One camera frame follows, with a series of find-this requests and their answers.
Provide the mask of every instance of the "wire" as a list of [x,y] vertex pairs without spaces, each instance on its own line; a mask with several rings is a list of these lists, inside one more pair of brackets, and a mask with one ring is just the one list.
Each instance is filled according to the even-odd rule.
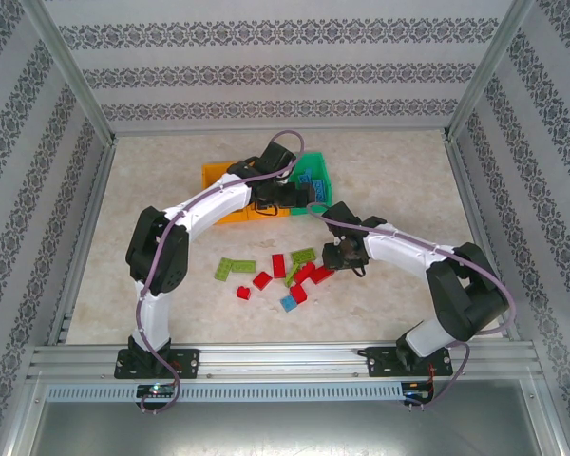
[[354,274],[355,274],[357,277],[363,278],[363,277],[365,277],[365,267],[364,267],[363,265],[361,265],[361,268],[360,268],[360,269],[361,269],[361,272],[357,271],[356,268],[351,268],[351,270],[354,272]]
[[231,182],[224,183],[222,186],[214,187],[214,188],[208,190],[207,192],[205,192],[201,195],[198,195],[196,198],[192,199],[192,201],[190,201],[189,203],[184,205],[180,209],[180,211],[173,218],[171,218],[171,221],[169,221],[167,226],[164,228],[164,231],[162,232],[162,235],[161,235],[161,241],[159,242],[159,245],[156,249],[156,253],[154,254],[154,259],[152,260],[152,266],[150,267],[150,272],[148,273],[148,277],[145,280],[145,283],[143,284],[142,291],[140,292],[140,298],[137,301],[137,307],[135,309],[135,320],[137,323],[137,329],[138,329],[138,332],[140,333],[140,338],[142,339],[142,342],[144,343],[147,350],[150,353],[152,353],[152,356],[154,356],[163,366],[166,367],[166,369],[169,372],[171,372],[171,374],[173,375],[173,378],[174,378],[173,383],[175,384],[177,391],[167,404],[165,404],[161,408],[157,408],[156,410],[149,410],[148,408],[145,408],[145,405],[144,405],[145,400],[148,397],[150,397],[150,396],[145,395],[142,398],[142,401],[140,403],[140,408],[142,409],[142,412],[146,413],[147,411],[151,411],[155,415],[158,413],[162,413],[162,412],[170,409],[171,407],[173,407],[175,405],[175,403],[178,401],[178,398],[180,397],[180,394],[181,394],[181,380],[180,380],[180,376],[178,375],[178,372],[171,365],[169,365],[169,363],[165,359],[163,359],[162,356],[160,356],[157,353],[157,351],[155,351],[152,348],[148,338],[145,336],[145,333],[143,330],[143,325],[142,325],[142,305],[143,305],[143,302],[145,301],[145,296],[147,295],[148,291],[150,290],[150,285],[152,284],[152,280],[154,279],[154,274],[156,273],[156,269],[157,269],[157,266],[159,264],[159,259],[161,258],[162,249],[164,248],[164,243],[166,242],[166,239],[167,239],[169,233],[171,232],[171,229],[175,226],[177,221],[179,219],[181,219],[181,217],[183,217],[184,214],[186,214],[190,209],[192,209],[195,205],[197,205],[199,202],[201,202],[205,198],[208,198],[217,192],[222,192],[224,189],[226,189],[228,187],[232,187],[234,185],[239,185],[241,183],[264,181],[266,179],[278,178],[284,172],[293,170],[295,168],[295,166],[297,165],[297,163],[299,162],[299,160],[304,155],[304,138],[302,138],[302,135],[300,135],[295,130],[283,130],[283,131],[276,133],[270,139],[270,143],[272,141],[276,140],[277,138],[285,135],[285,134],[292,134],[300,140],[300,150],[299,150],[299,153],[297,154],[297,157],[295,158],[295,160],[293,160],[291,163],[289,163],[283,169],[279,169],[278,171],[275,171],[274,173],[268,173],[268,174],[263,174],[260,176],[254,176],[252,178],[233,180]]
[[439,394],[433,397],[433,400],[430,401],[428,404],[425,404],[425,409],[433,407],[436,402],[440,401],[446,395],[448,390],[452,388],[454,382],[458,380],[458,377],[460,377],[463,374],[463,371],[465,370],[466,367],[466,363],[468,363],[468,358],[471,355],[471,348],[468,346],[466,342],[454,342],[453,344],[450,344],[447,347],[449,349],[453,349],[454,347],[458,346],[465,347],[465,357],[463,358],[463,362],[460,364],[460,367],[458,368],[458,370],[456,370],[456,373],[452,376],[452,378],[449,379],[447,385],[441,391],[439,391]]
[[268,207],[272,207],[273,209],[275,209],[275,213],[274,214],[269,214],[268,212],[261,212],[257,210],[257,206],[256,206],[256,212],[262,216],[269,216],[269,217],[276,217],[278,216],[278,207],[276,205],[271,205]]
[[435,379],[435,368],[431,363],[428,363],[428,381],[427,383],[430,384],[430,389],[428,390],[428,394],[431,394],[435,390],[435,384],[433,380]]
[[464,259],[461,256],[452,254],[451,252],[448,252],[444,249],[440,249],[435,244],[430,244],[424,240],[417,239],[416,237],[408,236],[405,233],[401,233],[400,231],[392,231],[392,230],[383,229],[383,228],[370,228],[367,226],[353,225],[351,223],[344,223],[342,221],[336,221],[336,220],[332,220],[330,218],[322,217],[321,215],[317,214],[316,212],[314,212],[312,210],[313,206],[325,207],[325,208],[329,208],[329,206],[327,204],[322,203],[322,202],[311,202],[310,204],[308,204],[306,206],[306,209],[308,210],[308,213],[311,216],[315,217],[316,219],[322,220],[325,223],[328,223],[328,224],[334,225],[334,226],[340,226],[342,228],[351,228],[353,230],[358,230],[358,231],[367,231],[368,233],[375,233],[376,235],[384,235],[384,236],[388,236],[391,238],[403,239],[403,240],[409,242],[410,244],[416,245],[418,247],[421,247],[421,248],[427,250],[428,252],[432,252],[434,254],[438,254],[438,255],[441,255],[443,257],[448,257],[450,259],[453,259],[454,261],[461,263],[464,266],[466,266],[467,268],[470,268],[473,271],[475,271],[475,272],[481,274],[482,276],[486,277],[490,282],[492,282],[494,285],[496,285],[496,287],[504,295],[504,298],[506,299],[507,304],[509,306],[509,315],[508,315],[507,319],[505,320],[505,322],[502,325],[500,325],[499,327],[494,328],[493,330],[479,331],[479,332],[477,332],[476,335],[500,333],[504,330],[507,330],[513,324],[513,320],[515,320],[515,316],[517,315],[517,306],[515,305],[515,300],[513,299],[513,296],[511,295],[511,293],[506,289],[506,287],[502,284],[502,282],[497,277],[495,277],[493,274],[491,274],[489,271],[482,268],[481,266],[473,263],[472,261],[468,261],[467,259]]

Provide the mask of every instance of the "orange tray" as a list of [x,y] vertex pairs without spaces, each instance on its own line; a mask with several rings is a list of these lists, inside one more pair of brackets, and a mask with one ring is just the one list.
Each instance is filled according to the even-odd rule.
[[[236,161],[227,161],[224,163],[206,163],[202,166],[202,188],[205,189],[208,186],[216,183],[219,178],[221,178],[224,173],[228,170],[228,167],[236,163]],[[272,212],[274,209],[268,209],[266,212]],[[273,219],[275,217],[288,217],[291,214],[290,209],[279,209],[276,216],[266,216],[260,214],[256,211],[256,205],[250,204],[249,206],[241,209],[239,211],[233,212],[221,219],[218,224],[222,223],[235,223],[239,221],[248,220],[262,220],[262,219]]]

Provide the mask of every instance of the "enclosure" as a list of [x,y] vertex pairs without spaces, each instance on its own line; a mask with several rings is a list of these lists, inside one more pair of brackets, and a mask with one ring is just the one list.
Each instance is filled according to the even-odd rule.
[[[169,329],[195,378],[142,414],[153,382],[114,376],[140,212],[291,128],[333,203],[481,247],[515,325],[465,366],[450,349],[447,397],[406,410],[427,378],[357,351],[434,317],[426,282],[374,261],[291,312],[276,283],[243,302],[253,277],[215,281],[222,257],[271,271],[333,240],[254,213],[191,244]],[[0,0],[0,454],[64,452],[570,454],[570,0]]]

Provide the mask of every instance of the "red lego brick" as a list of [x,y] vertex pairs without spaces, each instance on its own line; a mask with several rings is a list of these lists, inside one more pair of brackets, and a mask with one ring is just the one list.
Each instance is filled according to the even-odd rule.
[[247,287],[238,287],[237,296],[248,301],[249,296],[251,296],[251,290]]
[[295,302],[297,302],[298,304],[301,304],[308,298],[306,292],[302,288],[302,285],[300,285],[299,283],[290,288],[289,292],[292,294],[292,297],[295,299]]
[[256,285],[260,290],[263,290],[272,279],[272,277],[262,271],[256,278],[254,278],[254,285]]
[[306,263],[304,267],[302,267],[302,269],[300,269],[297,273],[295,273],[294,275],[295,283],[302,283],[304,280],[306,280],[309,277],[309,275],[313,273],[314,268],[315,266],[312,261]]
[[285,271],[285,256],[283,254],[273,255],[273,277],[285,278],[287,275]]
[[321,266],[312,271],[310,277],[314,284],[318,285],[326,278],[333,276],[333,274],[335,274],[335,270],[327,269],[325,266]]

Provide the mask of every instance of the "blue lego brick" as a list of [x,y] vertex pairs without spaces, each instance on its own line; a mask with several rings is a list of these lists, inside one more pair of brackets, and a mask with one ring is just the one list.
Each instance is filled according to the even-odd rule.
[[313,180],[314,197],[317,202],[325,202],[325,182],[322,179]]
[[311,177],[308,174],[300,174],[298,180],[300,183],[311,183]]
[[285,312],[289,312],[297,307],[297,302],[295,302],[295,299],[289,294],[281,299],[281,306],[283,306]]

